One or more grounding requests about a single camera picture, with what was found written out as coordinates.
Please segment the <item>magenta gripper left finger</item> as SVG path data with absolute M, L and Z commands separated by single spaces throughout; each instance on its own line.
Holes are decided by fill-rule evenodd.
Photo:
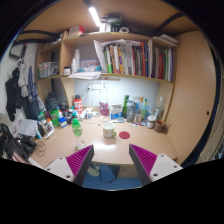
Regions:
M 59 157 L 45 170 L 81 186 L 94 156 L 94 146 L 89 145 L 68 157 Z

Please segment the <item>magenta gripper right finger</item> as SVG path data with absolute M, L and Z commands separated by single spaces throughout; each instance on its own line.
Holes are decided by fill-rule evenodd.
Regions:
M 129 145 L 129 155 L 143 186 L 182 169 L 167 155 L 156 155 L 134 144 Z

